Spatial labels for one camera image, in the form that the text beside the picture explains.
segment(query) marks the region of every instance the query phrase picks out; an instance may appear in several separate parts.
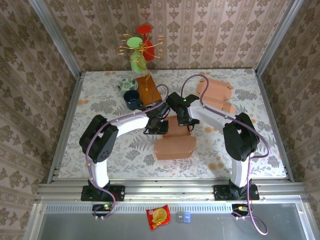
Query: red snack bag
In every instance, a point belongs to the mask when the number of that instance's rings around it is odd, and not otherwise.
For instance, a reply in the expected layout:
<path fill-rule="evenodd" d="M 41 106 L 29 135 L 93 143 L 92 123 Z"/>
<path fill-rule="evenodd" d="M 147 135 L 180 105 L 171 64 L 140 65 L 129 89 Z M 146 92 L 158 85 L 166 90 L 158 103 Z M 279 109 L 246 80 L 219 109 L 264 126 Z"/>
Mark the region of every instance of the red snack bag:
<path fill-rule="evenodd" d="M 146 211 L 146 217 L 148 218 L 150 230 L 154 230 L 156 227 L 170 222 L 170 211 L 168 205 L 158 207 L 154 209 L 148 209 Z"/>

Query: small blue object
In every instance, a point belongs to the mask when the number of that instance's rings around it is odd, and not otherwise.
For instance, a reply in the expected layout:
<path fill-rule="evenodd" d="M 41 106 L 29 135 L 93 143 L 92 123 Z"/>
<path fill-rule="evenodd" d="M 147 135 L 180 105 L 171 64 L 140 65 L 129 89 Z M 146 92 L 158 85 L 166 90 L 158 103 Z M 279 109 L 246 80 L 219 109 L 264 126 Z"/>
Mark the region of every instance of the small blue object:
<path fill-rule="evenodd" d="M 191 221 L 191 213 L 189 211 L 185 211 L 183 214 L 183 221 L 185 223 L 190 223 Z"/>

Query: floral tablecloth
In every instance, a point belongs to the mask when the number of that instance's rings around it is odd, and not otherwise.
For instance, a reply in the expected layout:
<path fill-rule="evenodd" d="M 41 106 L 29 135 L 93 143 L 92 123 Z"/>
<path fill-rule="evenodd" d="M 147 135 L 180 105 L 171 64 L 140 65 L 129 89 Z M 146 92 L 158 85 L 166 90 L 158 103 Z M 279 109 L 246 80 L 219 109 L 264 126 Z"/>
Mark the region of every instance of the floral tablecloth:
<path fill-rule="evenodd" d="M 230 103 L 236 112 L 247 113 L 254 127 L 267 140 L 271 155 L 255 159 L 252 163 L 253 178 L 285 178 L 285 168 L 275 141 L 268 114 L 252 69 L 206 69 L 206 70 L 154 70 L 152 77 L 158 84 L 166 84 L 170 92 L 180 92 L 186 78 L 194 74 L 229 82 L 234 89 Z M 128 77 L 140 77 L 132 71 L 97 71 L 85 74 L 74 114 L 71 132 L 59 171 L 60 178 L 88 178 L 85 155 L 79 146 L 79 139 L 92 118 L 101 114 L 108 120 L 129 114 L 126 104 L 117 90 L 118 81 Z M 189 81 L 184 95 L 195 94 L 200 77 Z M 196 149 L 188 159 L 157 160 L 154 143 L 160 135 L 144 135 L 137 129 L 117 138 L 107 170 L 111 178 L 163 178 L 196 177 L 228 178 L 231 175 L 232 161 L 224 145 L 224 137 L 205 123 L 195 126 L 191 133 L 197 138 Z M 263 143 L 258 145 L 256 155 L 266 152 Z"/>

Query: dark blue mug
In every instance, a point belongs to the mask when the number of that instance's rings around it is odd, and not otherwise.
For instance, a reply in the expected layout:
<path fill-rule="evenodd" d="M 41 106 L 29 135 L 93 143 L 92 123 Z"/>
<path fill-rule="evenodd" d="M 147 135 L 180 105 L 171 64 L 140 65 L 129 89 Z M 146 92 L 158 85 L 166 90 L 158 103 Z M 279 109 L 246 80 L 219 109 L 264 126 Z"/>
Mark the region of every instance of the dark blue mug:
<path fill-rule="evenodd" d="M 137 90 L 126 91 L 123 95 L 123 99 L 128 109 L 134 111 L 144 104 L 140 101 L 140 94 Z"/>

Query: patterned wallpaper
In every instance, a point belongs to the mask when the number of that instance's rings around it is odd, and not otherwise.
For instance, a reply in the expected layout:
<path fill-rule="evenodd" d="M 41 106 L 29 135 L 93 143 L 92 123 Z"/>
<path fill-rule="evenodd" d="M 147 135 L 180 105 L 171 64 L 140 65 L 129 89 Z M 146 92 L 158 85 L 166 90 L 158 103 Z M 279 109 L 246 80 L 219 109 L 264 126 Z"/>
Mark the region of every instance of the patterned wallpaper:
<path fill-rule="evenodd" d="M 28 1 L 0 1 L 0 239 L 22 239 L 75 79 Z"/>
<path fill-rule="evenodd" d="M 166 36 L 150 69 L 253 68 L 289 0 L 45 0 L 81 71 L 129 69 L 122 34 Z"/>
<path fill-rule="evenodd" d="M 320 1 L 304 1 L 262 75 L 295 179 L 320 226 Z"/>

